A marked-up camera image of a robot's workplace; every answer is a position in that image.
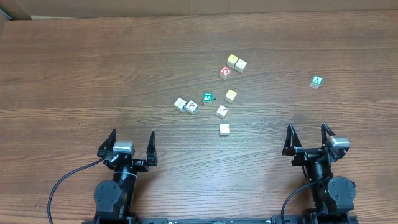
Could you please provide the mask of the animal picture wooden block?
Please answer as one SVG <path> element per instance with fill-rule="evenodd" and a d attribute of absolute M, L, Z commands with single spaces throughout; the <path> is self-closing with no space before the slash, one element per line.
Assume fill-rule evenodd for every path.
<path fill-rule="evenodd" d="M 230 124 L 221 123 L 220 136 L 229 136 L 229 134 L 230 134 Z"/>

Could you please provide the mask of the number two wooden block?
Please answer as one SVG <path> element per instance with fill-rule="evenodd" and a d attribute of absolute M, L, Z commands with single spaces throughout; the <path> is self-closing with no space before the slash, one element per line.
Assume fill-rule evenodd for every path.
<path fill-rule="evenodd" d="M 181 98 L 178 98 L 175 103 L 174 107 L 178 109 L 180 112 L 184 112 L 186 108 L 187 102 Z"/>

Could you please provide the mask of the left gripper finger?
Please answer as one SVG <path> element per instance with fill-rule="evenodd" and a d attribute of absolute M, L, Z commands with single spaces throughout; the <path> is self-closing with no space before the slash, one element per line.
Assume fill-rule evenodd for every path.
<path fill-rule="evenodd" d="M 149 143 L 147 146 L 146 154 L 147 154 L 148 161 L 156 161 L 157 160 L 157 152 L 156 152 L 156 148 L 155 148 L 155 132 L 154 131 L 151 133 Z"/>
<path fill-rule="evenodd" d="M 108 138 L 98 148 L 98 152 L 108 152 L 109 150 L 111 150 L 114 146 L 114 143 L 116 142 L 116 136 L 117 136 L 117 131 L 116 129 L 113 129 Z"/>

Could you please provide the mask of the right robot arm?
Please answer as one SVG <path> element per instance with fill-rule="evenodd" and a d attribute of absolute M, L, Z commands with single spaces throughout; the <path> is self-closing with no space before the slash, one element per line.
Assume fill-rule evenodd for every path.
<path fill-rule="evenodd" d="M 287 126 L 287 135 L 282 155 L 292 156 L 291 164 L 300 166 L 308 184 L 292 192 L 284 201 L 279 221 L 286 223 L 357 223 L 356 216 L 350 216 L 354 209 L 356 184 L 342 176 L 334 176 L 332 163 L 342 159 L 350 149 L 350 141 L 337 136 L 327 124 L 321 125 L 322 144 L 318 148 L 302 146 L 292 124 Z M 285 208 L 289 200 L 299 192 L 310 189 L 313 208 L 304 210 L 303 215 L 289 218 Z"/>

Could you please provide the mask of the green framed wooden block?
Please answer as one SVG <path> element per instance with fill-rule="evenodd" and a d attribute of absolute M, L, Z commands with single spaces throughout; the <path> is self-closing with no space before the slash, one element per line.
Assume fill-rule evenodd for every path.
<path fill-rule="evenodd" d="M 211 92 L 204 92 L 203 104 L 204 105 L 212 105 L 213 104 L 213 94 Z"/>

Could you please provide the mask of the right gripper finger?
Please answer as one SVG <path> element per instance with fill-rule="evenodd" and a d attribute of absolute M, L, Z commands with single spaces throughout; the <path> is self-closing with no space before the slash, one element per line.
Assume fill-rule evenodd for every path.
<path fill-rule="evenodd" d="M 330 145 L 331 140 L 333 139 L 335 134 L 326 123 L 323 123 L 321 125 L 321 136 L 322 136 L 322 144 Z"/>
<path fill-rule="evenodd" d="M 287 126 L 287 135 L 283 146 L 283 155 L 296 155 L 302 152 L 302 145 L 293 124 Z"/>

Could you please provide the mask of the acorn picture wooden block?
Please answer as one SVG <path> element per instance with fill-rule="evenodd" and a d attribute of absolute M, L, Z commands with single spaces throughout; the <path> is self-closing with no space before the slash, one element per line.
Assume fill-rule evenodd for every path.
<path fill-rule="evenodd" d="M 186 110 L 190 113 L 190 114 L 195 114 L 198 110 L 198 104 L 195 103 L 194 101 L 190 100 L 187 105 L 186 105 Z"/>

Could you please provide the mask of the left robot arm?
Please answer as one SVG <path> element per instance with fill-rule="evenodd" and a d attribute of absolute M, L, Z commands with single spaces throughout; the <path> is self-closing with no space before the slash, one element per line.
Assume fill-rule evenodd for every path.
<path fill-rule="evenodd" d="M 114 129 L 98 148 L 97 156 L 113 171 L 113 177 L 100 182 L 95 188 L 96 213 L 93 222 L 140 223 L 138 215 L 131 212 L 131 205 L 137 174 L 149 172 L 150 166 L 158 164 L 155 132 L 149 138 L 146 159 L 135 159 L 133 142 L 118 141 L 116 136 L 117 131 Z"/>

